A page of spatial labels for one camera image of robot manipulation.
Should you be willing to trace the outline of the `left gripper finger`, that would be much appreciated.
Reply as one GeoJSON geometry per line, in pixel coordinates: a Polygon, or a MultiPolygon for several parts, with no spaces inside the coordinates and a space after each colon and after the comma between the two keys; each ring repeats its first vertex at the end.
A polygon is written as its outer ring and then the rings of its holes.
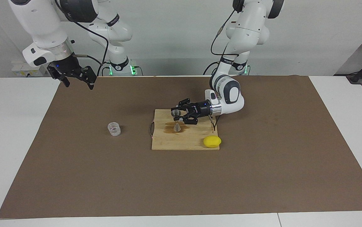
{"type": "Polygon", "coordinates": [[[198,117],[193,115],[180,115],[173,117],[175,122],[183,122],[185,125],[197,125],[198,117]]]}
{"type": "Polygon", "coordinates": [[[186,98],[178,103],[178,105],[171,109],[171,115],[186,115],[191,108],[189,98],[186,98]]]}

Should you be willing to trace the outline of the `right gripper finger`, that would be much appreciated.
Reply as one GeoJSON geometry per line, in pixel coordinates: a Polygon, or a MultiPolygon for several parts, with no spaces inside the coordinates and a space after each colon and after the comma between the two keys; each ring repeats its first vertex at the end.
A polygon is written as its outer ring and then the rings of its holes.
{"type": "Polygon", "coordinates": [[[79,80],[87,84],[90,90],[94,89],[97,76],[91,66],[82,67],[80,69],[79,80]]]}
{"type": "Polygon", "coordinates": [[[66,78],[66,76],[61,75],[61,74],[52,74],[51,77],[53,79],[58,79],[60,82],[62,82],[64,84],[65,87],[69,87],[70,86],[70,82],[69,80],[66,78]]]}

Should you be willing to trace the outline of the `steel double jigger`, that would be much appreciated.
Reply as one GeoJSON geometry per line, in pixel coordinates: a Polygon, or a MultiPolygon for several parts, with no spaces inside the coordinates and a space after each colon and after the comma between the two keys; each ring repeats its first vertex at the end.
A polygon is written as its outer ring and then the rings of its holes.
{"type": "Polygon", "coordinates": [[[174,109],[171,111],[171,115],[173,117],[173,120],[175,122],[175,125],[173,127],[173,130],[175,132],[180,132],[181,131],[181,127],[180,127],[180,120],[182,120],[182,115],[181,115],[181,111],[178,109],[174,109]]]}

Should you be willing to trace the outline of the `small clear glass cup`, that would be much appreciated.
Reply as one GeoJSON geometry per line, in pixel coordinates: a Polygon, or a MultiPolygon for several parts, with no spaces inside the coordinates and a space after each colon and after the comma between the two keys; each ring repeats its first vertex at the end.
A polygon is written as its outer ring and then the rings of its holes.
{"type": "Polygon", "coordinates": [[[116,137],[121,134],[121,128],[120,125],[117,122],[111,122],[107,125],[107,129],[110,133],[110,135],[116,137]]]}

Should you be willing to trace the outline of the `bamboo cutting board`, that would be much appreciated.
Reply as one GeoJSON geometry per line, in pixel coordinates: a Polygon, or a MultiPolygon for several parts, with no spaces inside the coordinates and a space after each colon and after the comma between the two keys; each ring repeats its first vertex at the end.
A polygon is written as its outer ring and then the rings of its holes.
{"type": "Polygon", "coordinates": [[[169,109],[155,109],[154,131],[152,133],[152,150],[161,151],[203,151],[219,150],[206,148],[203,139],[207,136],[218,136],[213,128],[215,119],[200,118],[197,125],[180,123],[181,131],[175,132],[175,122],[169,109]]]}

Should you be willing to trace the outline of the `yellow lemon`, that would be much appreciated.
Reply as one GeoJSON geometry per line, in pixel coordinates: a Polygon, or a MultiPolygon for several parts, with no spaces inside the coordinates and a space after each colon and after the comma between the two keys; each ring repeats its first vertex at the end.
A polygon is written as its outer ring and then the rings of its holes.
{"type": "Polygon", "coordinates": [[[222,140],[218,136],[207,136],[203,139],[203,144],[206,148],[218,148],[222,140]]]}

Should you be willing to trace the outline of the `white power strip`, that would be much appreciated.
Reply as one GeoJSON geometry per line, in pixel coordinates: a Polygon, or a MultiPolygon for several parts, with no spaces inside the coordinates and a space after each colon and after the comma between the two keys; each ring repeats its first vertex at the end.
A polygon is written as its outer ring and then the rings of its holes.
{"type": "Polygon", "coordinates": [[[40,78],[49,77],[49,73],[44,66],[31,67],[28,63],[12,61],[11,71],[16,77],[40,78]]]}

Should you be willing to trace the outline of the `brown table mat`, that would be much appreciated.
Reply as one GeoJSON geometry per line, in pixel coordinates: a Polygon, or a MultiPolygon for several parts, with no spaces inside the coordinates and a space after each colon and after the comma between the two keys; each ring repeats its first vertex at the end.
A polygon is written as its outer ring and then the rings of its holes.
{"type": "Polygon", "coordinates": [[[237,76],[217,151],[152,151],[155,109],[202,100],[205,77],[59,85],[0,218],[362,210],[362,169],[305,76],[237,76]],[[119,136],[107,125],[117,122],[119,136]]]}

